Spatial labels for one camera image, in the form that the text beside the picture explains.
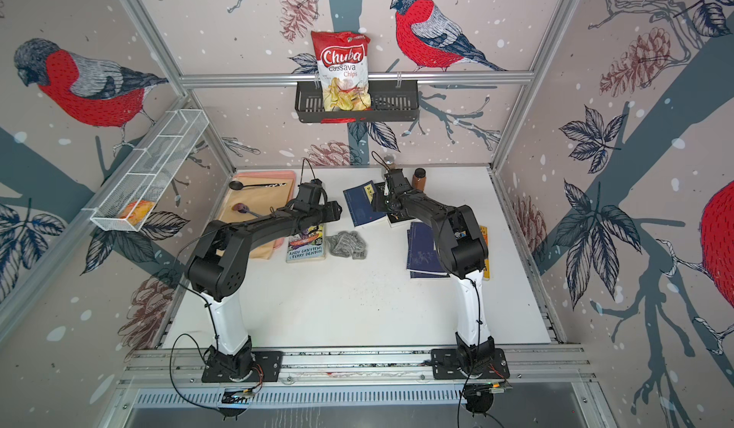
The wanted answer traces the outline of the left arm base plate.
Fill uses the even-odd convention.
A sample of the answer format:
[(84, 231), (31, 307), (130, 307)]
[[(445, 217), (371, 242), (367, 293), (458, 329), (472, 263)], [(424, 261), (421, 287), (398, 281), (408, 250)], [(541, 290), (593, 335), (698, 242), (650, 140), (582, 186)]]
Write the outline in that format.
[(202, 375), (204, 383), (277, 382), (283, 353), (278, 351), (242, 352), (225, 355), (211, 349), (206, 353)]

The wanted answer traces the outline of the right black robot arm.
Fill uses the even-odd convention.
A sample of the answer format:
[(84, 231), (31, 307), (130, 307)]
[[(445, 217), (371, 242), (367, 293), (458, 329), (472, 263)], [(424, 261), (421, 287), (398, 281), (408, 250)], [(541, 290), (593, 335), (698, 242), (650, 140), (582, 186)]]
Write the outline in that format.
[(467, 378), (485, 378), (496, 357), (494, 338), (487, 326), (482, 283), (487, 242), (473, 210), (429, 198), (414, 188), (401, 169), (389, 169), (374, 197), (378, 211), (421, 221), (431, 228), (442, 268), (453, 277), (457, 292), (457, 359)]

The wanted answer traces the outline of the grey striped cleaning cloth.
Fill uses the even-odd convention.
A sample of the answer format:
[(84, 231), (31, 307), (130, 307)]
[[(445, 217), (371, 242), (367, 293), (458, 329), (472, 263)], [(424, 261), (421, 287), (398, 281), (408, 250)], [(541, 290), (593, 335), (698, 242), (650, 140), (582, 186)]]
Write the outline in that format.
[(332, 256), (365, 260), (367, 257), (367, 243), (357, 231), (340, 231), (338, 234), (326, 238), (328, 250)]

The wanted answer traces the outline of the grey treehouse paperback book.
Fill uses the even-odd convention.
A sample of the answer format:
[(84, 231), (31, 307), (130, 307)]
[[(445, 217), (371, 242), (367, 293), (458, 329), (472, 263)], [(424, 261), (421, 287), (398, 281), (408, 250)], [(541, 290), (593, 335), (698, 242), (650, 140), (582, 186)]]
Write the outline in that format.
[(311, 226), (288, 238), (286, 262), (303, 263), (326, 258), (325, 225)]

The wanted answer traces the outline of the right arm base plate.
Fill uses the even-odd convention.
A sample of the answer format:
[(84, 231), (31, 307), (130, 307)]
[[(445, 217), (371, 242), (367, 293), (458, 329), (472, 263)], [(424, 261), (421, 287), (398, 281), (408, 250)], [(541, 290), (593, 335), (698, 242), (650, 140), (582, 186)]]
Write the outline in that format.
[(435, 380), (472, 379), (507, 380), (510, 378), (505, 351), (495, 349), (494, 353), (472, 364), (470, 358), (457, 348), (432, 349), (428, 364)]

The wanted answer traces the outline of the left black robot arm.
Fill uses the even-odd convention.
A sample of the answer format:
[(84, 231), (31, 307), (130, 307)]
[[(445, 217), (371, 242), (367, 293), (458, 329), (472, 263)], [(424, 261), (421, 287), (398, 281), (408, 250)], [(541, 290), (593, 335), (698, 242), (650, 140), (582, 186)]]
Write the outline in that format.
[(185, 277), (205, 300), (214, 344), (205, 354), (204, 383), (275, 382), (282, 353), (256, 353), (242, 315), (239, 288), (250, 252), (312, 227), (334, 223), (342, 207), (329, 200), (319, 179), (301, 183), (295, 198), (261, 218), (242, 223), (211, 221), (196, 242)]

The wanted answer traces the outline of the navy thread-bound book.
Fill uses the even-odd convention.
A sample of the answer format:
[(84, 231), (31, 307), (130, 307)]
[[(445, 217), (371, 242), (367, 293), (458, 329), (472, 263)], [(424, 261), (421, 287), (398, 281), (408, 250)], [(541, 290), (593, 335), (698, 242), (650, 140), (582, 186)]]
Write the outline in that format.
[(386, 217), (384, 212), (375, 211), (373, 208), (375, 194), (376, 188), (373, 181), (343, 191), (354, 227), (372, 225)]

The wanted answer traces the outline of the black Chinese paperback book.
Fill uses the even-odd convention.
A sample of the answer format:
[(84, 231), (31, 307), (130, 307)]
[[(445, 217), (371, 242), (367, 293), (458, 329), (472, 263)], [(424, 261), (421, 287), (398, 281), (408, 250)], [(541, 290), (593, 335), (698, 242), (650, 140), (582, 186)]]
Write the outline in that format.
[(376, 182), (374, 184), (374, 189), (375, 192), (371, 202), (372, 208), (375, 212), (384, 213), (391, 227), (407, 225), (407, 223), (412, 221), (412, 218), (405, 215), (405, 213), (391, 210), (389, 206), (389, 198), (385, 192), (384, 182)]

